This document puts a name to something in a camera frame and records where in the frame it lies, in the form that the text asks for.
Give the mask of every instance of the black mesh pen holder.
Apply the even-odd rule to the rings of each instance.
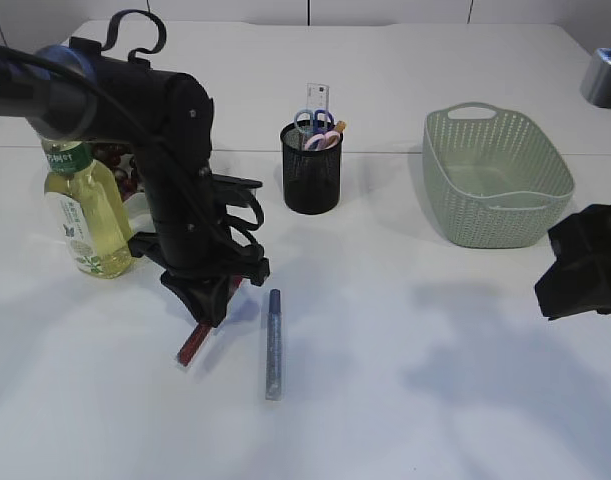
[[[298,125],[307,129],[309,120]],[[338,204],[341,190],[341,147],[339,142],[326,150],[303,150],[307,140],[293,123],[281,132],[283,144],[283,196],[289,208],[306,215],[324,213]]]

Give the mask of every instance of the green basket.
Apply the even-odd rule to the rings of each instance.
[[[463,108],[486,109],[493,116],[451,116]],[[443,232],[464,247],[533,245],[574,192],[567,165],[543,131],[519,112],[486,103],[463,103],[427,116],[423,175]]]

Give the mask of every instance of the gray object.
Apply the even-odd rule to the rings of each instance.
[[[611,109],[611,48],[599,48],[594,52],[581,84],[581,93],[589,103]]]
[[[267,316],[267,367],[265,399],[280,400],[283,394],[283,344],[281,338],[281,292],[269,293]]]
[[[492,116],[451,116],[471,107],[491,110]],[[427,116],[423,175],[443,232],[464,247],[536,243],[574,191],[563,158],[532,120],[485,103],[464,103]]]

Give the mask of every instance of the white table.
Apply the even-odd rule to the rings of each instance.
[[[107,22],[75,35],[104,41]],[[564,154],[611,155],[611,111],[579,93],[590,56],[553,25],[281,27],[168,22],[158,69],[195,76],[216,102],[214,147],[280,149],[306,83],[331,86],[331,111],[348,122],[346,151],[420,152],[434,110],[485,101],[531,117]],[[110,53],[153,45],[146,22],[121,25]],[[20,119],[0,120],[0,146],[38,145]]]
[[[132,39],[142,27],[129,25],[121,52],[141,43]],[[101,30],[90,23],[79,33]],[[265,52],[259,62],[270,65],[279,41],[304,52],[303,39],[320,42],[323,31],[334,32],[326,38],[347,59],[329,83],[335,111],[347,112],[348,146],[394,148],[402,140],[408,148],[420,142],[427,111],[479,96],[520,108],[567,153],[594,153],[565,156],[577,184],[566,214],[611,203],[611,155],[599,155],[611,154],[611,112],[572,95],[575,79],[565,80],[566,93],[537,79],[538,72],[561,81],[564,72],[582,76],[586,54],[555,27],[307,33],[175,23],[160,66],[190,71],[220,99],[217,147],[276,149],[279,123],[299,106],[304,67],[296,74],[276,64],[254,77],[234,75],[232,65],[244,61],[252,72],[250,51]],[[223,40],[208,42],[210,32]],[[188,41],[183,51],[201,57],[191,62],[178,48],[182,38],[212,49]],[[401,38],[417,40],[403,48]],[[374,62],[391,66],[387,52],[427,52],[423,58],[431,59],[436,42],[460,40],[460,48],[468,38],[478,40],[460,56],[448,54],[447,63],[468,64],[476,46],[514,54],[517,45],[533,46],[517,65],[531,65],[534,78],[511,80],[522,94],[502,94],[498,81],[448,82],[401,60],[398,71],[426,88],[401,99],[417,105],[414,114],[401,109],[400,121],[378,127],[382,137],[361,124],[361,112],[385,115],[382,102],[358,105],[350,97],[377,79],[389,87],[385,93],[403,80],[359,70],[358,47],[373,44]],[[564,54],[557,68],[549,62],[553,52]],[[206,60],[213,68],[203,66]],[[498,61],[481,56],[478,66],[487,73],[512,68]],[[478,70],[463,78],[488,78]],[[442,88],[448,83],[470,86]],[[269,120],[254,123],[262,103]],[[7,133],[16,136],[4,146]],[[282,201],[279,153],[216,152],[215,171],[265,183],[258,198],[266,224],[258,238],[272,276],[262,288],[246,284],[237,292],[229,318],[183,371],[173,356],[193,325],[159,285],[161,269],[143,260],[113,281],[75,270],[39,201],[46,166],[38,148],[21,148],[33,144],[27,133],[15,122],[0,123],[0,479],[611,480],[611,316],[542,318],[532,286],[554,260],[546,239],[509,251],[463,249],[443,239],[432,225],[420,155],[344,154],[341,203],[307,217]],[[263,395],[271,288],[283,294],[280,403]]]

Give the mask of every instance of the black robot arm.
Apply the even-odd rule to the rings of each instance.
[[[156,46],[133,50],[127,62],[104,57],[129,13],[156,23]],[[263,223],[251,192],[260,182],[212,174],[212,99],[192,76],[153,70],[137,56],[160,51],[165,38],[157,17],[125,10],[110,21],[104,46],[72,38],[69,47],[37,55],[0,46],[0,116],[25,117],[53,140],[130,143],[156,228],[129,241],[132,255],[163,267],[163,285],[199,323],[216,327],[233,283],[242,277],[262,285],[269,275],[263,247],[251,233]],[[228,214],[228,205],[251,208],[256,223]],[[249,243],[236,242],[232,229]]]

